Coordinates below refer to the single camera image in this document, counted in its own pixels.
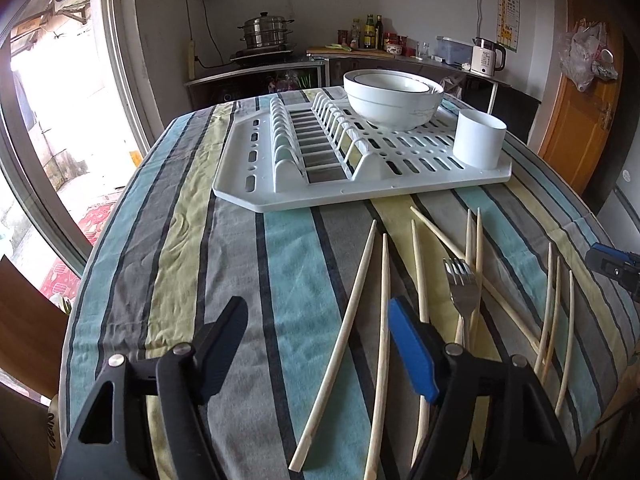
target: screw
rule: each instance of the screw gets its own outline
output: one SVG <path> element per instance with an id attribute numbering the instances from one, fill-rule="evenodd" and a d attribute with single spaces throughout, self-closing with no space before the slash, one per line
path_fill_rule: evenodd
<path id="1" fill-rule="evenodd" d="M 520 354 L 511 356 L 511 363 L 513 363 L 513 366 L 515 366 L 516 368 L 524 368 L 528 364 L 527 359 Z"/>
<path id="2" fill-rule="evenodd" d="M 114 368 L 120 366 L 124 362 L 124 355 L 122 354 L 114 354 L 109 357 L 109 366 L 113 366 Z"/>
<path id="3" fill-rule="evenodd" d="M 444 351 L 447 353 L 447 355 L 457 357 L 459 355 L 462 355 L 463 348 L 459 344 L 449 343 L 444 347 Z"/>
<path id="4" fill-rule="evenodd" d="M 178 343 L 174 346 L 174 354 L 185 355 L 191 351 L 191 345 L 189 343 Z"/>

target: metal fork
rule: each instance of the metal fork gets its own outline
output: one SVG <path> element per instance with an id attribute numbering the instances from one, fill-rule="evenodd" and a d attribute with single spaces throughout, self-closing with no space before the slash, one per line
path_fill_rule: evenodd
<path id="1" fill-rule="evenodd" d="M 462 346 L 468 349 L 471 315 L 478 305 L 480 295 L 476 276 L 466 262 L 459 258 L 444 258 L 443 263 L 449 280 L 451 299 L 462 317 Z"/>

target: plastic storage box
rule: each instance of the plastic storage box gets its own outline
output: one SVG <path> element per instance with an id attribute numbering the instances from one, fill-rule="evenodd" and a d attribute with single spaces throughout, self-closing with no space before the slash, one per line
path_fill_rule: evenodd
<path id="1" fill-rule="evenodd" d="M 436 56 L 441 57 L 448 65 L 462 65 L 463 63 L 471 64 L 471 57 L 474 52 L 474 46 L 471 43 L 452 40 L 438 36 L 436 38 Z"/>

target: wooden chopstick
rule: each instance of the wooden chopstick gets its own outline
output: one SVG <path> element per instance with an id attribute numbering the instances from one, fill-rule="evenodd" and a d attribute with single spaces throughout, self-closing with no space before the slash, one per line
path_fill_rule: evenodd
<path id="1" fill-rule="evenodd" d="M 554 301 L 554 320 L 551 324 L 551 336 L 549 336 L 549 346 L 546 349 L 545 368 L 542 371 L 542 377 L 540 377 L 540 384 L 545 385 L 546 374 L 551 368 L 551 359 L 554 356 L 554 343 L 556 341 L 556 332 L 558 331 L 558 311 L 560 310 L 560 294 L 561 294 L 561 280 L 560 280 L 560 256 L 556 260 L 556 298 Z"/>
<path id="2" fill-rule="evenodd" d="M 322 378 L 322 383 L 320 383 L 320 389 L 318 390 L 318 395 L 316 396 L 314 405 L 311 408 L 311 413 L 309 414 L 305 429 L 302 432 L 302 436 L 300 437 L 300 441 L 298 442 L 296 451 L 293 454 L 293 458 L 289 463 L 289 469 L 291 469 L 292 471 L 300 472 L 300 470 L 302 469 L 302 466 L 304 465 L 306 460 L 306 456 L 309 452 L 309 448 L 311 447 L 311 442 L 316 435 L 316 431 L 318 430 L 318 425 L 320 423 L 320 419 L 322 418 L 322 414 L 324 413 L 327 401 L 329 400 L 331 389 L 334 387 L 335 378 L 340 368 L 340 362 L 342 361 L 344 350 L 347 348 L 353 320 L 356 317 L 358 302 L 360 301 L 362 287 L 364 286 L 364 281 L 367 276 L 367 269 L 369 268 L 369 261 L 371 259 L 371 253 L 373 251 L 373 241 L 375 235 L 376 221 L 374 220 L 371 223 L 369 237 L 367 237 L 367 243 L 364 246 L 362 258 L 360 259 L 360 265 L 358 266 L 358 272 L 356 273 L 356 279 L 353 283 L 353 288 L 351 289 L 351 297 L 349 298 L 349 303 L 347 304 L 347 308 L 344 313 L 344 319 L 342 320 L 342 325 L 340 326 L 338 337 L 335 340 L 334 350 L 332 351 L 331 357 L 329 358 L 329 364 L 327 365 L 326 371 L 324 372 L 324 377 Z"/>
<path id="3" fill-rule="evenodd" d="M 474 264 L 474 228 L 473 218 L 471 216 L 471 209 L 466 210 L 466 241 L 465 241 L 465 262 L 469 267 L 473 267 Z M 463 339 L 463 320 L 462 316 L 458 316 L 458 325 L 456 326 L 456 338 L 455 342 L 462 345 Z M 471 327 L 468 327 L 467 333 L 471 334 Z M 469 349 L 469 341 L 466 342 L 467 350 Z"/>
<path id="4" fill-rule="evenodd" d="M 478 280 L 478 288 L 480 289 L 480 295 L 478 296 L 478 306 L 471 315 L 471 330 L 470 330 L 470 347 L 469 351 L 473 352 L 474 343 L 476 341 L 476 327 L 478 326 L 478 316 L 480 315 L 480 303 L 482 301 L 482 250 L 484 248 L 484 231 L 482 230 L 482 213 L 478 208 L 478 214 L 476 216 L 476 280 Z"/>
<path id="5" fill-rule="evenodd" d="M 560 391 L 558 392 L 558 401 L 556 402 L 556 416 L 560 415 L 562 402 L 566 394 L 566 388 L 569 383 L 569 370 L 571 367 L 571 354 L 574 349 L 574 323 L 575 323 L 575 295 L 574 295 L 574 272 L 569 270 L 569 334 L 566 342 L 566 355 L 564 356 L 564 367 L 562 369 L 562 382 L 560 383 Z"/>
<path id="6" fill-rule="evenodd" d="M 545 319 L 542 322 L 542 335 L 540 336 L 540 348 L 536 356 L 536 364 L 533 366 L 534 373 L 540 378 L 542 373 L 542 357 L 545 354 L 546 336 L 549 333 L 549 323 L 551 322 L 551 297 L 553 293 L 554 279 L 554 256 L 553 245 L 549 242 L 548 254 L 546 258 L 546 301 L 545 301 Z"/>
<path id="7" fill-rule="evenodd" d="M 420 240 L 418 239 L 418 230 L 415 220 L 411 219 L 411 234 L 414 241 L 414 259 L 415 259 L 415 281 L 418 288 L 418 314 L 420 321 L 429 322 L 429 303 L 427 300 L 427 288 L 424 283 L 424 268 L 422 266 L 422 250 L 420 249 Z M 418 411 L 418 431 L 415 435 L 414 455 L 411 463 L 415 462 L 422 441 L 429 429 L 429 403 L 420 396 L 420 409 Z"/>
<path id="8" fill-rule="evenodd" d="M 389 279 L 389 248 L 386 234 L 382 235 L 382 286 L 380 290 L 380 346 L 378 348 L 378 376 L 376 378 L 376 399 L 373 405 L 373 420 L 369 439 L 365 480 L 375 480 L 378 475 L 378 459 L 382 443 L 382 428 L 385 424 L 386 386 L 389 374 L 389 300 L 391 299 Z"/>
<path id="9" fill-rule="evenodd" d="M 440 239 L 440 241 L 444 245 L 446 245 L 449 248 L 449 250 L 451 250 L 452 253 L 454 253 L 454 255 L 457 258 L 460 258 L 460 259 L 464 258 L 464 254 L 462 253 L 462 251 L 459 248 L 457 248 L 451 240 L 449 240 L 447 235 L 444 234 L 437 227 L 436 224 L 431 222 L 426 216 L 424 216 L 422 213 L 420 213 L 420 211 L 418 211 L 414 206 L 411 206 L 411 211 L 414 213 L 414 215 L 416 215 L 418 217 L 418 220 L 420 220 L 429 229 L 431 229 L 433 234 L 435 234 Z M 498 292 L 498 290 L 484 276 L 482 277 L 482 284 L 484 285 L 484 288 L 487 290 L 487 292 L 489 294 L 491 294 L 492 297 L 494 298 L 494 300 L 497 301 L 497 303 L 502 307 L 502 309 L 505 311 L 505 313 L 507 313 L 507 316 L 509 316 L 511 318 L 511 320 L 516 324 L 516 326 L 524 334 L 524 337 L 526 337 L 527 340 L 529 341 L 529 344 L 533 348 L 533 351 L 537 353 L 538 349 L 540 348 L 540 342 L 533 335 L 533 332 L 531 332 L 531 330 L 529 330 L 527 328 L 527 326 L 524 324 L 524 322 L 520 318 L 520 316 L 518 316 L 518 314 L 511 307 L 511 305 L 509 305 L 509 303 L 507 303 L 507 300 L 504 299 L 502 294 L 500 294 L 500 292 Z"/>

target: dish drying rack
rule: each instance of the dish drying rack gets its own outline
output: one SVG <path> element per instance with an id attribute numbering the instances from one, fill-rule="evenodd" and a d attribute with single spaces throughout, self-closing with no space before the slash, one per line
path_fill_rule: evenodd
<path id="1" fill-rule="evenodd" d="M 274 97 L 269 109 L 234 123 L 213 191 L 262 213 L 507 181 L 504 152 L 495 170 L 453 156 L 457 121 L 440 106 L 427 124 L 395 132 L 322 92 L 295 105 Z"/>

